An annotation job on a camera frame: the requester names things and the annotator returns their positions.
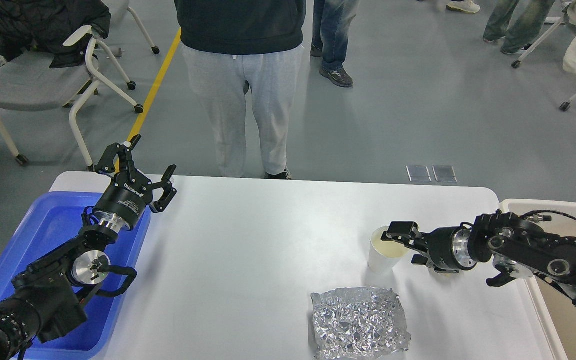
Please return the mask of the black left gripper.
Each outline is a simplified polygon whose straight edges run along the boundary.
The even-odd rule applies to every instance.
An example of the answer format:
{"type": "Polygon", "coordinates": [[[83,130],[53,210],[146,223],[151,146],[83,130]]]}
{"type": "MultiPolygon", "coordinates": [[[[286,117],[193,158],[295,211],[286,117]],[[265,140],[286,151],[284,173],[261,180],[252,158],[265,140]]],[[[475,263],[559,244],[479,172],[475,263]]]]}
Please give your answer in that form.
{"type": "Polygon", "coordinates": [[[132,152],[141,138],[141,134],[136,134],[130,141],[110,144],[94,166],[98,174],[115,174],[112,183],[93,207],[94,216],[101,220],[103,214],[114,214],[123,220],[123,227],[129,231],[137,225],[147,205],[154,214],[164,212],[178,193],[172,180],[176,164],[169,165],[160,182],[155,183],[137,171],[132,152]],[[156,189],[162,189],[163,193],[153,201],[153,191],[156,189]]]}

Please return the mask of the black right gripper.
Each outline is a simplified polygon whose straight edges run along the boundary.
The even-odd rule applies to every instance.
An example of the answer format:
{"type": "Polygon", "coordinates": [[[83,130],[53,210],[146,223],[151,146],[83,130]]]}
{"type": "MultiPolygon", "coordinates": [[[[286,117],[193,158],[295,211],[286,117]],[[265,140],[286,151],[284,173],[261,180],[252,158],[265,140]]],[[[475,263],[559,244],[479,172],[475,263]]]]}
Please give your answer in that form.
{"type": "Polygon", "coordinates": [[[427,251],[429,257],[415,254],[412,265],[430,272],[457,274],[473,269],[468,249],[471,231],[465,227],[442,227],[422,233],[414,221],[393,221],[381,235],[383,242],[396,242],[414,251],[427,251]]]}

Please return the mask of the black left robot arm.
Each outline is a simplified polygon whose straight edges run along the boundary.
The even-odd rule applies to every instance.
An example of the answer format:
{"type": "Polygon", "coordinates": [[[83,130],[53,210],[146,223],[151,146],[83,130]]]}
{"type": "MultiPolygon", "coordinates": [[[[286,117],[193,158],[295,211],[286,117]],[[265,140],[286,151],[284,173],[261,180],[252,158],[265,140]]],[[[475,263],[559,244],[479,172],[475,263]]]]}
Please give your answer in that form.
{"type": "Polygon", "coordinates": [[[137,134],[106,148],[93,169],[111,182],[96,205],[84,208],[78,234],[11,281],[14,293],[0,301],[0,360],[23,359],[35,338],[46,343],[65,337],[87,321],[85,307],[94,296],[121,296],[137,278],[134,268],[112,264],[105,249],[121,231],[134,230],[147,208],[164,212],[178,193],[176,165],[159,182],[135,167],[132,152],[140,139],[137,134]]]}

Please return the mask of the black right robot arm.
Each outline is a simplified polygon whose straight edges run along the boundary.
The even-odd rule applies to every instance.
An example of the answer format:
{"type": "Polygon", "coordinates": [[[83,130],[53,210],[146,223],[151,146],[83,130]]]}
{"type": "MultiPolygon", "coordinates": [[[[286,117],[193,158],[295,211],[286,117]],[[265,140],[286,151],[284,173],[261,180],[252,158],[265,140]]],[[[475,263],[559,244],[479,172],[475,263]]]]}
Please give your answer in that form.
{"type": "Polygon", "coordinates": [[[553,210],[532,210],[522,215],[497,210],[482,214],[473,223],[419,231],[413,221],[393,221],[381,240],[415,251],[413,264],[440,274],[470,271],[493,261],[498,275],[489,287],[537,276],[569,298],[576,307],[576,237],[551,234],[538,223],[553,218],[553,210]]]}

